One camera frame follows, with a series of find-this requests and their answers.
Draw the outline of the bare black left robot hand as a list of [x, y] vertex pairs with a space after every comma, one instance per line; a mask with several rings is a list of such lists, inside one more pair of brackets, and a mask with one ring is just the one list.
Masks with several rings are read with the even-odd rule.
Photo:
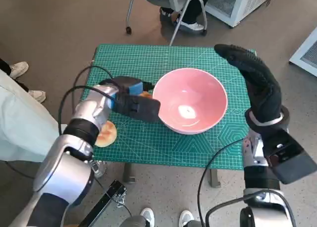
[[155, 85], [140, 79], [129, 76], [117, 76], [113, 80], [120, 85], [120, 88], [131, 95], [140, 95], [154, 89]]

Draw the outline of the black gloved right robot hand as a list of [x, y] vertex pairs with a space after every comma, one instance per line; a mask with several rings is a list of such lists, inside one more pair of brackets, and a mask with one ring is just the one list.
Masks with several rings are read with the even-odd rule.
[[266, 64], [254, 52], [240, 46], [217, 44], [214, 50], [244, 77], [253, 121], [260, 126], [281, 121], [281, 88]]

